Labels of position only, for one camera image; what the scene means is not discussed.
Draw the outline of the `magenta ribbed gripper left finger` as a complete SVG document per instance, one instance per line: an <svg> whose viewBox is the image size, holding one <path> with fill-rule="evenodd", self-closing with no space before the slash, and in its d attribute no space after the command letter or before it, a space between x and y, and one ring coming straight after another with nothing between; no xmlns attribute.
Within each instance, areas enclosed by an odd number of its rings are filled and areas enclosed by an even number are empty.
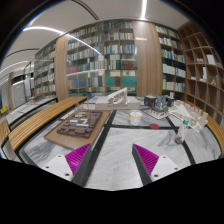
<svg viewBox="0 0 224 224"><path fill-rule="evenodd" d="M91 144L86 144L67 155L57 154L42 169L77 185L81 185L91 152Z"/></svg>

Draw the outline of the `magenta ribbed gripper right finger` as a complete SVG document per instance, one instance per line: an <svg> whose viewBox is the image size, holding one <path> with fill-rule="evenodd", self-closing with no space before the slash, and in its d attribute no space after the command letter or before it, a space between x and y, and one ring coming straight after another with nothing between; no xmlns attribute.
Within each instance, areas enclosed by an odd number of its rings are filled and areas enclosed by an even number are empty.
<svg viewBox="0 0 224 224"><path fill-rule="evenodd" d="M132 145L132 155L143 185L148 185L179 170L168 156L158 156L137 144Z"/></svg>

